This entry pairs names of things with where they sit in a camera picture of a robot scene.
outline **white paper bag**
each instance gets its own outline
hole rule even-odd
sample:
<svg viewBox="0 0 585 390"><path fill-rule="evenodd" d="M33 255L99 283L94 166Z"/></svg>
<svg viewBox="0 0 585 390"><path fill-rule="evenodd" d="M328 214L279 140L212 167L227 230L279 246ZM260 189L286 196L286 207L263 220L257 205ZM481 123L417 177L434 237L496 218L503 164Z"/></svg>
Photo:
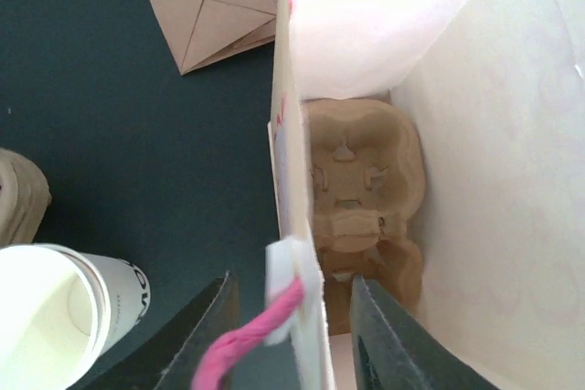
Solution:
<svg viewBox="0 0 585 390"><path fill-rule="evenodd" d="M427 330L504 390L585 387L585 0L472 0L392 90L431 190Z"/></svg>
<svg viewBox="0 0 585 390"><path fill-rule="evenodd" d="M278 0L271 121L268 124L272 174L281 236L293 236L301 243L312 244L309 227L312 215L308 185L309 159L305 149L301 101L291 69L288 4L288 0ZM313 246L303 252L297 248L297 256L302 253L301 269L313 270L321 275ZM271 262L274 260L269 256L269 264ZM294 263L297 269L298 262L299 260L295 260ZM269 276L268 281L267 291L270 291L275 287L270 284L274 278ZM292 346L303 390L335 390L325 307L324 302L319 300L323 297L323 285L319 287L316 298L319 303L310 311L305 308L303 317L295 321L291 330Z"/></svg>
<svg viewBox="0 0 585 390"><path fill-rule="evenodd" d="M294 0L291 53L304 98L398 85L467 0Z"/></svg>

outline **cardboard cup holder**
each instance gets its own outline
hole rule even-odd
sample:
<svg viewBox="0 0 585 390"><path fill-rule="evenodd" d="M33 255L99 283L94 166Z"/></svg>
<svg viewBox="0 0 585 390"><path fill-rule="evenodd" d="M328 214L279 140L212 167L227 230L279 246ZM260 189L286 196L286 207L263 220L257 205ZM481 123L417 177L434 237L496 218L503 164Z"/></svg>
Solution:
<svg viewBox="0 0 585 390"><path fill-rule="evenodd" d="M425 191L414 125L380 100L314 100L303 107L329 334L349 332L357 274L376 279L414 313L422 255L407 238L407 224Z"/></svg>

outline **dark teal surface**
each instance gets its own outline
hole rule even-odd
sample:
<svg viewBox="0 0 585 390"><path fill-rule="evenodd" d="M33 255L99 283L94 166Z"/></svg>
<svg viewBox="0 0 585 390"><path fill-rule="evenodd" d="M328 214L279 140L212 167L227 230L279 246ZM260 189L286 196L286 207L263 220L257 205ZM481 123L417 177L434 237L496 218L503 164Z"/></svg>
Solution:
<svg viewBox="0 0 585 390"><path fill-rule="evenodd" d="M243 321L261 310L278 237L271 47L181 78L148 0L0 0L0 55L0 146L35 161L54 197L37 240L127 258L153 285L90 377L227 269ZM298 388L290 347L255 351L233 388Z"/></svg>

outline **white paper cup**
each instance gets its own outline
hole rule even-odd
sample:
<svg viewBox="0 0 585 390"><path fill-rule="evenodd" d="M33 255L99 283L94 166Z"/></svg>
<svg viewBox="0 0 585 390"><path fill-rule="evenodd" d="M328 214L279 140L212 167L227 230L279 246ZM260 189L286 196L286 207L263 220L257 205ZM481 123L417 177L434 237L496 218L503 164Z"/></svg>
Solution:
<svg viewBox="0 0 585 390"><path fill-rule="evenodd" d="M144 273L52 244L0 250L0 388L64 390L144 316Z"/></svg>

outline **dark green table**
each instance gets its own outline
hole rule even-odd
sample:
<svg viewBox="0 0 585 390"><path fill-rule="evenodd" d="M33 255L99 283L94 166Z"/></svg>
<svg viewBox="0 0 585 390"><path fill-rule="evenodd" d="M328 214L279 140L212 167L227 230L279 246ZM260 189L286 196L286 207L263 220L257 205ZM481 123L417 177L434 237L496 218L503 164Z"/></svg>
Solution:
<svg viewBox="0 0 585 390"><path fill-rule="evenodd" d="M144 321L90 377L226 269L242 320L261 310L278 237L272 47L181 78L148 0L0 0L0 54L0 146L35 161L54 197L37 240L127 258L153 285ZM296 389L294 367L290 347L259 349L233 388Z"/></svg>

